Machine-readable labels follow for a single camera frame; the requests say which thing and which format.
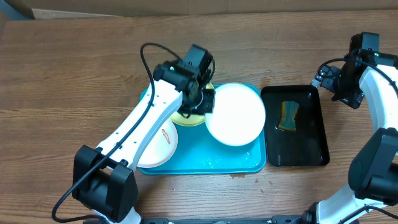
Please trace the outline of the green rimmed plate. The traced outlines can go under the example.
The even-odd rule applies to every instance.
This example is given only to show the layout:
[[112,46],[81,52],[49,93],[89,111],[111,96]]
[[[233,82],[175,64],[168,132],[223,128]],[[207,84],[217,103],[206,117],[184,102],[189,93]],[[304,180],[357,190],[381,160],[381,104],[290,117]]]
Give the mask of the green rimmed plate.
[[212,113],[215,103],[215,88],[211,83],[190,86],[183,94],[181,107],[170,120],[181,126],[197,126],[205,122],[205,114]]

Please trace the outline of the green yellow sponge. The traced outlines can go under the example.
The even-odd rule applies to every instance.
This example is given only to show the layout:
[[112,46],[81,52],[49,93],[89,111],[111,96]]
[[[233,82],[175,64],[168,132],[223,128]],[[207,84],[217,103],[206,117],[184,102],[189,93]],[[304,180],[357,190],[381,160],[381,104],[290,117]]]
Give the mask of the green yellow sponge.
[[278,128],[284,131],[295,131],[295,117],[299,104],[295,101],[283,101],[281,104],[281,118]]

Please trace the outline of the mint rimmed white plate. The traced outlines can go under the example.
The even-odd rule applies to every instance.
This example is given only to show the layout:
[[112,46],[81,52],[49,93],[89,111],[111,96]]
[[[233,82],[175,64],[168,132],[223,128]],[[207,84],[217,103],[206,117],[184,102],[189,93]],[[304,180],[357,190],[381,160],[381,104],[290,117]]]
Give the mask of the mint rimmed white plate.
[[227,83],[215,88],[212,113],[205,115],[210,134],[228,146],[253,142],[263,130],[266,111],[259,94],[241,83]]

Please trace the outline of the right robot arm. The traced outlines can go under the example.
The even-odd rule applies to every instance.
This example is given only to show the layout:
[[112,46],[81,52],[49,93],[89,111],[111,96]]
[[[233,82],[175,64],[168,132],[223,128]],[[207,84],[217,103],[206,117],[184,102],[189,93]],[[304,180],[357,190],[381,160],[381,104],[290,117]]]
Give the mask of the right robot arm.
[[321,64],[312,81],[353,109],[367,100],[373,135],[350,164],[348,183],[330,198],[315,202],[294,223],[358,223],[377,211],[393,219],[385,207],[397,205],[397,56],[379,50],[379,34],[352,36],[343,66],[335,59]]

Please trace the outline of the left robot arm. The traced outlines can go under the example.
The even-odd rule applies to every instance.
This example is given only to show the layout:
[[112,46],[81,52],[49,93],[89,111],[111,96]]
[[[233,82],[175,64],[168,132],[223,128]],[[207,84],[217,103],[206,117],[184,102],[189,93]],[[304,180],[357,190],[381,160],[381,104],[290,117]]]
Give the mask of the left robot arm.
[[149,86],[130,115],[95,148],[75,154],[72,196],[94,214],[83,223],[140,223],[134,211],[138,189],[134,171],[145,148],[169,117],[212,113],[215,92],[206,88],[215,66],[206,49],[192,45],[184,58],[149,70]]

